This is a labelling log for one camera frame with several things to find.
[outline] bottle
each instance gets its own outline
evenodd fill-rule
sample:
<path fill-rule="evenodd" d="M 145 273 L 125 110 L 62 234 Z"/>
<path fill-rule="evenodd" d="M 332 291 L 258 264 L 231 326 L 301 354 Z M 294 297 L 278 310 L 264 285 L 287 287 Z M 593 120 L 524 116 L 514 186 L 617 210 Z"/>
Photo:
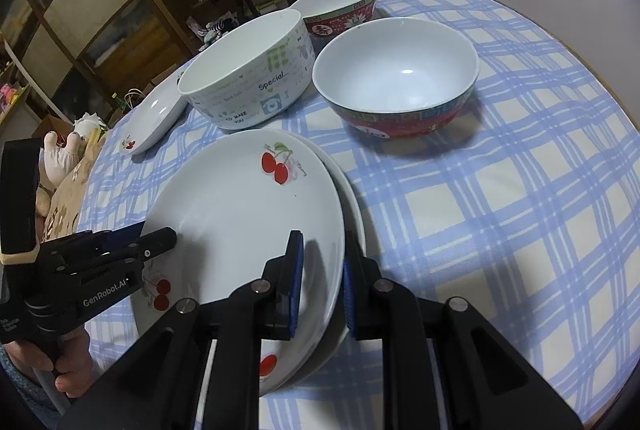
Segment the bottle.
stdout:
<path fill-rule="evenodd" d="M 124 99 L 118 97 L 118 94 L 116 92 L 114 92 L 113 95 L 111 95 L 111 97 L 113 97 L 113 99 L 116 102 L 116 105 L 120 110 L 122 110 L 123 112 L 127 110 L 127 103 L 125 103 Z"/>

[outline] white bowl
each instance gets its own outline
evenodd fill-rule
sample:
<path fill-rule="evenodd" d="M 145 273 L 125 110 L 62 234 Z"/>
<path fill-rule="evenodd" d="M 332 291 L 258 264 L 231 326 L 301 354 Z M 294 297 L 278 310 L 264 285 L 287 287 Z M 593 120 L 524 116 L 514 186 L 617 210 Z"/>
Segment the white bowl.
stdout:
<path fill-rule="evenodd" d="M 178 91 L 216 125 L 240 130 L 299 98 L 315 59 L 302 16 L 284 9 L 245 23 L 203 51 L 182 74 Z"/>
<path fill-rule="evenodd" d="M 451 121 L 479 67 L 473 44 L 449 26 L 382 18 L 334 38 L 318 56 L 313 80 L 347 123 L 380 137 L 408 137 Z"/>
<path fill-rule="evenodd" d="M 297 0 L 290 7 L 299 10 L 312 34 L 337 36 L 373 16 L 376 0 Z"/>

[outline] cherry plate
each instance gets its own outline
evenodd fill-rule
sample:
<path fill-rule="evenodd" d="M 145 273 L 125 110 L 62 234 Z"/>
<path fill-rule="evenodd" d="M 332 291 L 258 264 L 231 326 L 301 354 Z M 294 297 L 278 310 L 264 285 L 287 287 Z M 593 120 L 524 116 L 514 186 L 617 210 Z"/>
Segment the cherry plate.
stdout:
<path fill-rule="evenodd" d="M 296 335 L 289 342 L 262 342 L 260 394 L 281 386 L 313 353 L 338 301 L 344 220 L 324 164 L 305 143 L 279 130 L 220 138 L 171 178 L 143 234 L 164 226 L 177 231 L 178 244 L 147 263 L 145 287 L 132 295 L 140 333 L 180 298 L 206 303 L 227 297 L 284 253 L 292 229 L 303 233 Z"/>

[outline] red patterned bowl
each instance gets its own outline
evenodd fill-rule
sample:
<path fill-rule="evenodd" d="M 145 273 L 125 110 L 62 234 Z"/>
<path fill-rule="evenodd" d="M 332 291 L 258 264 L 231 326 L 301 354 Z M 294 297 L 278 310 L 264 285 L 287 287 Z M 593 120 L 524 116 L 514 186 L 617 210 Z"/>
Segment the red patterned bowl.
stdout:
<path fill-rule="evenodd" d="M 297 0 L 299 10 L 311 34 L 333 38 L 354 26 L 368 22 L 376 0 Z"/>
<path fill-rule="evenodd" d="M 313 69 L 318 92 L 348 124 L 383 138 L 427 134 L 473 91 L 478 54 L 460 32 L 417 18 L 382 18 L 334 38 Z"/>

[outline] tablecloth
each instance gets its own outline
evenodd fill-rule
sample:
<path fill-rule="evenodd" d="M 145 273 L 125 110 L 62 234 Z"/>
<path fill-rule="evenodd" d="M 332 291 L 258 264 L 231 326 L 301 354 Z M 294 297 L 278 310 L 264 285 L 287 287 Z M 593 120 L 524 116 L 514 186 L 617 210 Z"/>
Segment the tablecloth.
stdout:
<path fill-rule="evenodd" d="M 476 91 L 449 126 L 381 140 L 346 127 L 313 86 L 265 127 L 311 139 L 340 164 L 383 274 L 478 310 L 587 420 L 640 355 L 640 139 L 566 48 L 492 0 L 378 0 L 476 46 Z M 158 145 L 119 155 L 109 133 L 79 229 L 144 220 L 162 187 L 224 135 L 188 108 Z M 136 338 L 128 301 L 88 323 L 108 365 Z M 297 387 L 261 399 L 260 428 L 382 428 L 380 342 L 347 338 Z"/>

